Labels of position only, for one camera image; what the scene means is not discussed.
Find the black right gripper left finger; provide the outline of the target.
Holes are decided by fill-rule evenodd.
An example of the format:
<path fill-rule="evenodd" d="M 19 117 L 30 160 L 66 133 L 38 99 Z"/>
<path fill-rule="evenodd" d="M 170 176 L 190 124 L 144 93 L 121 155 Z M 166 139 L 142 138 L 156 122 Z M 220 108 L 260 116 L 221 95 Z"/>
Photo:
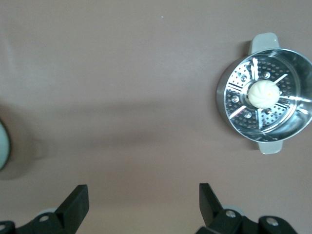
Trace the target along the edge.
<path fill-rule="evenodd" d="M 10 220 L 0 222 L 2 234 L 75 234 L 89 211 L 87 185 L 78 185 L 54 212 L 37 215 L 16 227 Z"/>

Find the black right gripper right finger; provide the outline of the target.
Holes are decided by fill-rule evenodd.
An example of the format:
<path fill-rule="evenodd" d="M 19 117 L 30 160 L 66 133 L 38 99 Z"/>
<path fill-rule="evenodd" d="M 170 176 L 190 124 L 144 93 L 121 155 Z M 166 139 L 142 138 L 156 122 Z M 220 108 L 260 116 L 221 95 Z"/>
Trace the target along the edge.
<path fill-rule="evenodd" d="M 296 234 L 286 220 L 262 216 L 253 222 L 235 209 L 222 207 L 209 183 L 199 185 L 199 208 L 205 226 L 198 234 Z"/>

